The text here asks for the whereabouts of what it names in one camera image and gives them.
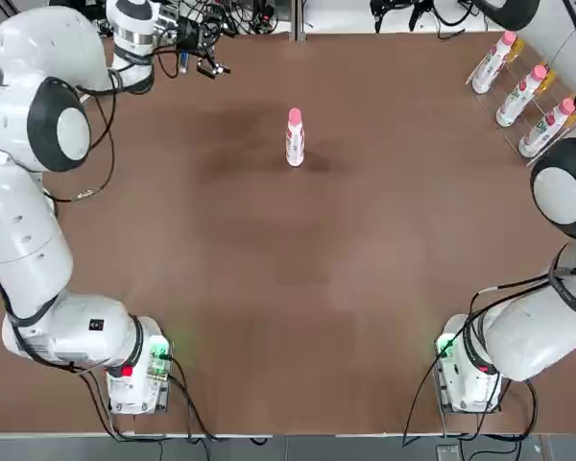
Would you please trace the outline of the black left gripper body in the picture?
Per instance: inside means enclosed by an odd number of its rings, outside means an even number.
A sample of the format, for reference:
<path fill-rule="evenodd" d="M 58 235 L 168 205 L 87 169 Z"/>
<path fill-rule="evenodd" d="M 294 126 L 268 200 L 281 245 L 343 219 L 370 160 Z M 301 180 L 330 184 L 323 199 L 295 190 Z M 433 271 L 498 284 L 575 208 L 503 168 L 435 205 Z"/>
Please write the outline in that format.
<path fill-rule="evenodd" d="M 186 53 L 204 53 L 217 40 L 217 24 L 181 19 L 178 23 L 176 49 Z"/>

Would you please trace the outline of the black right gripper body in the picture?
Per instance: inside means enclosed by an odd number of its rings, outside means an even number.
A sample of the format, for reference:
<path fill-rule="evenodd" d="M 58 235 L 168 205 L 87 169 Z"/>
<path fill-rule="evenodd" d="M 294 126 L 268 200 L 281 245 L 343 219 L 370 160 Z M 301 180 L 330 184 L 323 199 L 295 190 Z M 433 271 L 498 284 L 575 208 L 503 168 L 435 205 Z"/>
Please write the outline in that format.
<path fill-rule="evenodd" d="M 430 0 L 371 0 L 371 10 L 402 10 L 412 7 L 431 10 L 434 2 Z"/>

